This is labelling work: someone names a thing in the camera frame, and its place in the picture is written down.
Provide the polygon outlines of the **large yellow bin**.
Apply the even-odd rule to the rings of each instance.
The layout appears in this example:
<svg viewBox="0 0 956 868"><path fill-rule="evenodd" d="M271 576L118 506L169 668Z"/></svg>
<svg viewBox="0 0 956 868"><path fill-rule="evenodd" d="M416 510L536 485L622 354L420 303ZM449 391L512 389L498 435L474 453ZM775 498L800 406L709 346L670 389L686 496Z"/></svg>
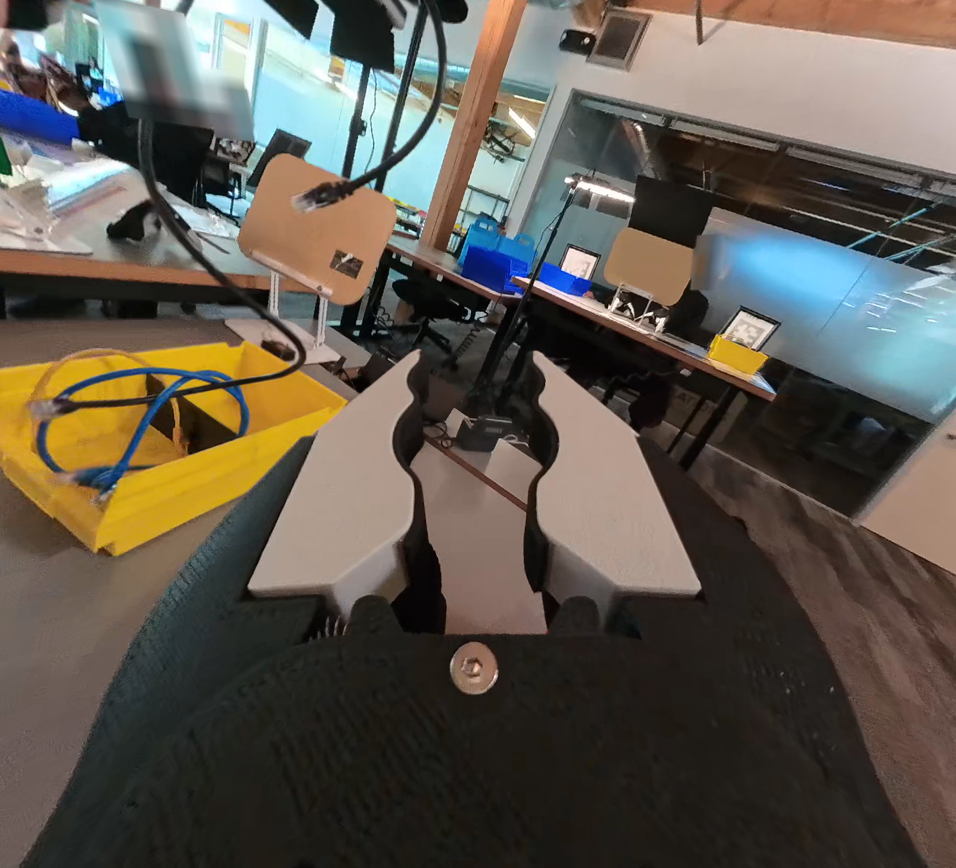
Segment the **large yellow bin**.
<svg viewBox="0 0 956 868"><path fill-rule="evenodd" d="M244 342L92 355L2 368L2 472L90 551L120 555L257 484L299 439L345 407L303 372L242 388L244 403L209 389L167 407L140 438L144 405L83 409L55 418L36 443L30 405L67 392L77 402L139 398L185 372L222 381L265 375L281 363Z"/></svg>

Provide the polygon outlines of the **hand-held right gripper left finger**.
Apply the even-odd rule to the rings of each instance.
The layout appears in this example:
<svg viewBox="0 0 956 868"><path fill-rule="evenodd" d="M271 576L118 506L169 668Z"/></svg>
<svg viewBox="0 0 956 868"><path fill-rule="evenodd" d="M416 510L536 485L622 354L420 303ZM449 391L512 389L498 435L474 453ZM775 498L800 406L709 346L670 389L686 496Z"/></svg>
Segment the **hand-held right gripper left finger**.
<svg viewBox="0 0 956 868"><path fill-rule="evenodd" d="M428 364L412 351L313 437L247 589L321 597L335 619L376 596L411 633L444 633L441 564L412 467L425 447Z"/></svg>

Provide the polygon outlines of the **long blue bin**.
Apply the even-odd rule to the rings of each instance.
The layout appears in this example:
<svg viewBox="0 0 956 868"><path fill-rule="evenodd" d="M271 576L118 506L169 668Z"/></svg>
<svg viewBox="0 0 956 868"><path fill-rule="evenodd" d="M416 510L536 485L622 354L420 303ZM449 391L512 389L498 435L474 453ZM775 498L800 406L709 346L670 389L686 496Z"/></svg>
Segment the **long blue bin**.
<svg viewBox="0 0 956 868"><path fill-rule="evenodd" d="M79 138L77 120L47 103L1 91L1 127L41 140L70 145Z"/></svg>

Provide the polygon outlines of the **tan board on clear stand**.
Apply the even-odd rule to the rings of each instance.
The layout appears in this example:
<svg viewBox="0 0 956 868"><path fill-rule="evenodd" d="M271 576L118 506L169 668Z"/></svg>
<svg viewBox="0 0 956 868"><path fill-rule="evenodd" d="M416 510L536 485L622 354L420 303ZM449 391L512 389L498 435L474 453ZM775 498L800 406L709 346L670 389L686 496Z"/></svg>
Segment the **tan board on clear stand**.
<svg viewBox="0 0 956 868"><path fill-rule="evenodd" d="M602 274L615 288L608 312L633 323L654 309L668 314L691 279L694 249L637 229L622 229L606 257Z"/></svg>

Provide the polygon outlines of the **black office chair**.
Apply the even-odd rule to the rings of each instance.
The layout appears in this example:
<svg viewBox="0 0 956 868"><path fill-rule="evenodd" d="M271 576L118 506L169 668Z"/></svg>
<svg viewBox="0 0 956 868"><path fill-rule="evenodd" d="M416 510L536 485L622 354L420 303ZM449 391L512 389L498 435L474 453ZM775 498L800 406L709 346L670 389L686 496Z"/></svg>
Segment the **black office chair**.
<svg viewBox="0 0 956 868"><path fill-rule="evenodd" d="M449 338L434 330L433 324L440 321L465 323L470 319L470 309L454 299L455 294L446 285L431 278L401 278L393 282L391 288L399 302L410 309L404 322L392 325L392 332L414 334L413 348L428 340L451 357Z"/></svg>

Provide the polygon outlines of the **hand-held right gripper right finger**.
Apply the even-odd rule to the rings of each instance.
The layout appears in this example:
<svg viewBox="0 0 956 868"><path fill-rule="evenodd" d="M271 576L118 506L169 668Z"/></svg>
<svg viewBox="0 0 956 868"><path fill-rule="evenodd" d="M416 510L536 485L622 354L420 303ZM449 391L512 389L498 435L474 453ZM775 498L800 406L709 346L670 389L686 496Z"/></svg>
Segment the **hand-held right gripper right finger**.
<svg viewBox="0 0 956 868"><path fill-rule="evenodd" d="M539 466L524 569L546 624L572 598L591 600L602 628L629 599L697 599L699 576L636 432L539 351L524 367L523 400Z"/></svg>

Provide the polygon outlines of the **small yellow bin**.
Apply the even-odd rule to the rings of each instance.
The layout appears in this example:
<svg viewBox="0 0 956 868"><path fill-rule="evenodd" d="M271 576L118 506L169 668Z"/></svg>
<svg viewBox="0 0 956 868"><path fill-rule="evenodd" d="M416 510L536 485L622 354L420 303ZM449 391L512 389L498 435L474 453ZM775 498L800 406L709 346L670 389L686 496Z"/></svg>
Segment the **small yellow bin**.
<svg viewBox="0 0 956 868"><path fill-rule="evenodd" d="M770 358L761 351L718 335L711 341L706 359L720 369L751 378L761 372Z"/></svg>

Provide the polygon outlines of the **tan board on white stand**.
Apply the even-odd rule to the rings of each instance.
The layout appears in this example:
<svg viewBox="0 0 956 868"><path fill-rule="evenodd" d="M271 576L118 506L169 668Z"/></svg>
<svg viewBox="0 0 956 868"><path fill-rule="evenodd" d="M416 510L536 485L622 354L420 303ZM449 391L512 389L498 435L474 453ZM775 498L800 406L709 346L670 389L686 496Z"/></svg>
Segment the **tan board on white stand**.
<svg viewBox="0 0 956 868"><path fill-rule="evenodd" d="M394 230L397 208L366 186L336 203L304 211L295 203L317 187L336 190L340 176L304 159L281 155L265 170L239 231L245 257L269 270L268 310L278 316L279 286L297 284L318 298L315 330L283 321L305 348L306 364L333 364L341 355L326 345L329 304L357 303Z"/></svg>

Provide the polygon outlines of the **wooden post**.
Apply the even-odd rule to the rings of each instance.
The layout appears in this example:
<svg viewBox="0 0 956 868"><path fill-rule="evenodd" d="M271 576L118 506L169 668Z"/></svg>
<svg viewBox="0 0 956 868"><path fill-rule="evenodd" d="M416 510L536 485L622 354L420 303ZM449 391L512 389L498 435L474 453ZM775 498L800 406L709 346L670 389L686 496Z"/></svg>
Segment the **wooden post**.
<svg viewBox="0 0 956 868"><path fill-rule="evenodd" d="M422 234L422 242L441 253L447 251L527 1L487 1L484 24Z"/></svg>

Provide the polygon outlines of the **black flat panel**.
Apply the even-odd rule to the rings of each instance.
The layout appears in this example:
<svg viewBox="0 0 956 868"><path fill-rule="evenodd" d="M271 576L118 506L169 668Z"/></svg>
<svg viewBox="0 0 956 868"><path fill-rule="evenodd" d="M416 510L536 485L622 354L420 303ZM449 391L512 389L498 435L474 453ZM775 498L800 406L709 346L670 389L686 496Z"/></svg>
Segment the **black flat panel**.
<svg viewBox="0 0 956 868"><path fill-rule="evenodd" d="M696 248L717 196L685 184L637 177L628 227L676 245Z"/></svg>

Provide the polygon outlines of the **shallow blue bin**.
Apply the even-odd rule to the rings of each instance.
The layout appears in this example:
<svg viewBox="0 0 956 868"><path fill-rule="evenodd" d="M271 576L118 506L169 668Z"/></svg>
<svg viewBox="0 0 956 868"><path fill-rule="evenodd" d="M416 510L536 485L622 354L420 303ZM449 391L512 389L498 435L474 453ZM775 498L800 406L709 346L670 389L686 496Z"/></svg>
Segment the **shallow blue bin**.
<svg viewBox="0 0 956 868"><path fill-rule="evenodd" d="M574 297L583 297L592 290L591 280L576 276L549 262L540 265L537 282Z"/></svg>

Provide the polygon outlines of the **clear plastic sheet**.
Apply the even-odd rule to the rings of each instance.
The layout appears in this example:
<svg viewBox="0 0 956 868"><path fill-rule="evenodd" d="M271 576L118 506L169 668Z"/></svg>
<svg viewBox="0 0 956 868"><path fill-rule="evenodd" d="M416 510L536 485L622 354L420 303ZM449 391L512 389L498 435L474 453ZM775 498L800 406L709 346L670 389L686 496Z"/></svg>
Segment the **clear plastic sheet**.
<svg viewBox="0 0 956 868"><path fill-rule="evenodd" d="M111 203L114 216L148 199L139 171L122 162L93 157L72 164L33 156L2 183L2 234L52 243L69 218Z"/></svg>

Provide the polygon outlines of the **wood-edged table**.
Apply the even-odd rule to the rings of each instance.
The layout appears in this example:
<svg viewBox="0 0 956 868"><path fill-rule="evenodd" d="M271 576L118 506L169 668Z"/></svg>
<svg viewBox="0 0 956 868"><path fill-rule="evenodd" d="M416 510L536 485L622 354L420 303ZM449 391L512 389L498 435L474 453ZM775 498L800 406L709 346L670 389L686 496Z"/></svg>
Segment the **wood-edged table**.
<svg viewBox="0 0 956 868"><path fill-rule="evenodd" d="M759 373L747 374L729 365L711 360L708 351L696 344L655 331L612 314L597 301L586 297L576 297L529 278L515 276L512 282L523 291L523 296L542 299L556 308L573 314L577 319L601 326L604 330L617 333L632 343L649 348L679 363L680 369L702 372L718 379L725 386L723 394L716 401L714 409L693 441L687 445L679 459L681 468L689 471L699 455L711 444L714 433L722 423L735 400L743 395L753 396L765 402L773 402L777 393Z"/></svg>
<svg viewBox="0 0 956 868"><path fill-rule="evenodd" d="M457 349L452 349L453 355L450 357L446 354L444 360L444 366L453 371L458 368L461 355L471 347L472 342L482 328L489 324L492 311L498 308L502 308L504 311L501 320L498 322L498 329L505 312L514 307L519 300L518 294L496 292L461 277L460 264L445 251L440 251L420 242L412 244L389 242L379 261L373 287L369 293L366 312L372 314L374 324L386 328L390 336L400 335L392 332L392 325L404 322L407 319L393 320L377 316L385 284L390 272L393 271L399 273L402 278L431 278L441 282L455 294L454 299L459 300L470 309L470 319L462 323L471 325L469 333ZM410 312L407 305L399 302L398 311L401 310L407 310L408 314Z"/></svg>
<svg viewBox="0 0 956 868"><path fill-rule="evenodd" d="M118 217L105 202L67 219L52 243L2 234L2 319L18 299L33 298L238 306L167 231L140 244L109 240L106 227Z"/></svg>

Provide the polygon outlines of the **black monitor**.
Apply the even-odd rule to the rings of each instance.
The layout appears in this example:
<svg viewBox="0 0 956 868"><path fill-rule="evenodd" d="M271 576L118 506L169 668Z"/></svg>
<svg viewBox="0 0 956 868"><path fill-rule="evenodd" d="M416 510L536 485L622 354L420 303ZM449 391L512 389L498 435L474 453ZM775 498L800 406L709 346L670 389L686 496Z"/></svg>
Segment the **black monitor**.
<svg viewBox="0 0 956 868"><path fill-rule="evenodd" d="M312 146L312 142L296 134L277 128L266 145L262 155L246 180L246 185L257 188L271 161L281 155L304 158Z"/></svg>

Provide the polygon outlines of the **light bar on black stand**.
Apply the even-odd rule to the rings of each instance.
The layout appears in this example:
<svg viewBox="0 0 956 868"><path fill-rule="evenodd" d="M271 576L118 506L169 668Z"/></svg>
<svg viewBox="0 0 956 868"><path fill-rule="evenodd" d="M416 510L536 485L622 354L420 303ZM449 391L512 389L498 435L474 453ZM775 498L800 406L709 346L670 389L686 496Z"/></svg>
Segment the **light bar on black stand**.
<svg viewBox="0 0 956 868"><path fill-rule="evenodd" d="M531 299L532 288L536 280L540 277L541 267L547 260L548 252L565 220L567 212L573 205L575 196L581 189L588 190L590 193L597 193L600 196L626 197L626 193L618 191L605 181L597 181L595 172L591 171L584 175L573 174L566 181L567 191L561 201L560 209L556 216L549 221L542 230L541 235L535 243L535 250L532 256L530 266L530 275L528 283L519 286L518 303L508 309L501 321L501 325L492 339L488 352L477 378L474 381L472 389L468 394L468 415L473 418L495 415L498 404L495 402L496 396L493 387L493 381L501 361L513 342L515 334L520 330L522 324L522 314Z"/></svg>

